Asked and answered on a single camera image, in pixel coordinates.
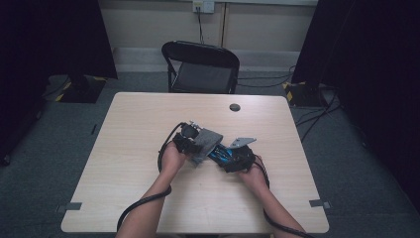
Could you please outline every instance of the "chair backrest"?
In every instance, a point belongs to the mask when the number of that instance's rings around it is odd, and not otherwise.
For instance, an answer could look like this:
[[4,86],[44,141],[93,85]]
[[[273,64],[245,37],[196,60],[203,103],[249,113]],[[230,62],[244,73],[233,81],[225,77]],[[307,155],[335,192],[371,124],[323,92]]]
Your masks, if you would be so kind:
[[161,53],[170,67],[172,67],[170,60],[235,68],[236,71],[240,66],[238,58],[229,50],[197,43],[168,42],[161,48]]

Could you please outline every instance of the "forearm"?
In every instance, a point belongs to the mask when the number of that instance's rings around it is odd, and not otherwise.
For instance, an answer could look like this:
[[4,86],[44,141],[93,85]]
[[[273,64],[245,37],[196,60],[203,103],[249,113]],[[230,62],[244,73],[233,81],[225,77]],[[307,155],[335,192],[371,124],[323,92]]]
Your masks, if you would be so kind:
[[[266,214],[271,218],[272,221],[280,225],[304,232],[303,227],[290,215],[290,213],[281,205],[281,203],[267,187],[255,191],[255,194],[262,203],[262,207]],[[274,237],[276,238],[297,237],[277,228],[274,228],[273,233]]]
[[[166,191],[173,177],[174,175],[159,174],[142,198]],[[127,215],[116,237],[156,237],[163,203],[164,197],[136,207]]]

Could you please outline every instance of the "white wall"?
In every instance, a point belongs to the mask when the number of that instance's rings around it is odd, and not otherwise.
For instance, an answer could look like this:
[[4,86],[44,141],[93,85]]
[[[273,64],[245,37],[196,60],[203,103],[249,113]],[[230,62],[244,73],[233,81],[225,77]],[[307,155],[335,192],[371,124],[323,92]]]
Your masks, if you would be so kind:
[[[199,42],[191,2],[101,0],[100,6],[113,48],[160,48],[173,40]],[[223,35],[223,46],[231,50],[299,52],[314,10],[313,5],[216,2],[214,14],[201,15],[204,41],[221,46]]]
[[[227,1],[216,2],[214,14],[201,15],[205,44],[233,51],[240,70],[288,70],[296,64],[316,0]],[[99,3],[119,71],[164,71],[164,43],[200,42],[191,1]]]

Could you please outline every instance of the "black stand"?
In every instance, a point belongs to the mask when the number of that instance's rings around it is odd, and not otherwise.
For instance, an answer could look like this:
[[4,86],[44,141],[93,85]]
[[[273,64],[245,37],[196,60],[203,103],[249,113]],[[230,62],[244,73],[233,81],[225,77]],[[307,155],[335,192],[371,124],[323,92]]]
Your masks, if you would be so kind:
[[71,73],[68,77],[71,83],[64,88],[56,101],[95,103],[106,83],[105,79],[98,79],[78,73]]

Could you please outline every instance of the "light wooden tabletop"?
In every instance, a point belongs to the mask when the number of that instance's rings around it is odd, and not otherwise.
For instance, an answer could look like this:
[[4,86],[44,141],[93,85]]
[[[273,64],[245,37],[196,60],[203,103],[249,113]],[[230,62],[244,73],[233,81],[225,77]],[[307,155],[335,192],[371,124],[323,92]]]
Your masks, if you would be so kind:
[[[230,105],[241,110],[234,112]],[[193,120],[224,136],[253,137],[270,189],[310,233],[329,224],[296,127],[283,97],[120,92],[115,95],[61,223],[64,232],[116,232],[121,213],[137,201],[158,176],[158,150],[179,122]],[[210,159],[198,168],[185,164],[164,203],[158,233],[270,233],[263,209],[235,174]]]

